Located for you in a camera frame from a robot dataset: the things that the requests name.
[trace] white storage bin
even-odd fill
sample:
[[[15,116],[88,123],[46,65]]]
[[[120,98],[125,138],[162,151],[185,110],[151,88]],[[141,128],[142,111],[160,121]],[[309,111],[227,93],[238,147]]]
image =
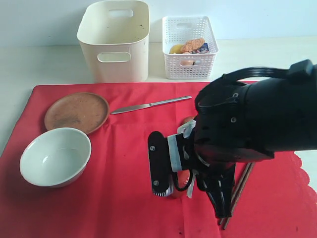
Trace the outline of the white storage bin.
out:
[[[218,53],[211,24],[207,16],[166,16],[163,18],[163,53],[168,79],[206,79]],[[172,46],[188,40],[204,38],[208,44],[206,54],[170,54]],[[195,65],[181,65],[183,60],[193,60]]]
[[[90,5],[77,32],[95,83],[141,82],[149,74],[149,7],[137,0]]]

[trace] white tabletop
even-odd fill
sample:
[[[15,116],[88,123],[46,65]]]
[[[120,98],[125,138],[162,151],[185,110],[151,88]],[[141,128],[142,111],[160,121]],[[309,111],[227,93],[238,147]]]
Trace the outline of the white tabletop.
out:
[[[221,40],[218,47],[207,81],[244,67],[288,68],[305,59],[317,64],[317,37]],[[161,43],[150,44],[149,54],[147,82],[173,82],[165,77]],[[0,154],[36,85],[83,83],[93,83],[93,78],[79,46],[0,48]],[[317,151],[296,154],[317,191]]]

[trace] wooden plate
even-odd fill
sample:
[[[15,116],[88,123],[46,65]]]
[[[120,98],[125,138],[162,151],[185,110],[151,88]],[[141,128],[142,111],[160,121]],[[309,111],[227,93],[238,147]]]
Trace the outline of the wooden plate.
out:
[[[47,130],[72,127],[89,134],[97,130],[109,116],[109,104],[94,93],[74,93],[56,101],[46,112]]]

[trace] butter knife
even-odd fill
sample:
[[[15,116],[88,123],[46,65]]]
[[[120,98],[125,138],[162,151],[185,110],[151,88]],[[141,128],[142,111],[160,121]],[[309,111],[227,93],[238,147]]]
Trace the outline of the butter knife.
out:
[[[131,111],[135,111],[135,110],[139,110],[139,109],[144,109],[144,108],[150,108],[150,107],[154,107],[154,106],[158,106],[158,105],[163,105],[163,104],[167,104],[167,103],[174,103],[174,102],[179,102],[179,101],[183,101],[183,100],[188,100],[188,99],[191,99],[191,98],[192,98],[191,96],[186,96],[186,97],[181,97],[181,98],[168,99],[168,100],[155,102],[155,103],[147,103],[147,104],[129,106],[129,107],[124,107],[124,108],[117,109],[117,110],[113,111],[110,114],[113,115],[113,114],[119,114],[119,113],[126,113],[126,112],[131,112]]]

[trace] white bowl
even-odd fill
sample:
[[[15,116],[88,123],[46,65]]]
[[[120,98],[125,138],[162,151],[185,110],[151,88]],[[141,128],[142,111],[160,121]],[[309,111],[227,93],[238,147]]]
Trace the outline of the white bowl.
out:
[[[35,138],[24,150],[20,171],[37,186],[63,187],[84,171],[91,154],[88,136],[74,128],[57,128]]]

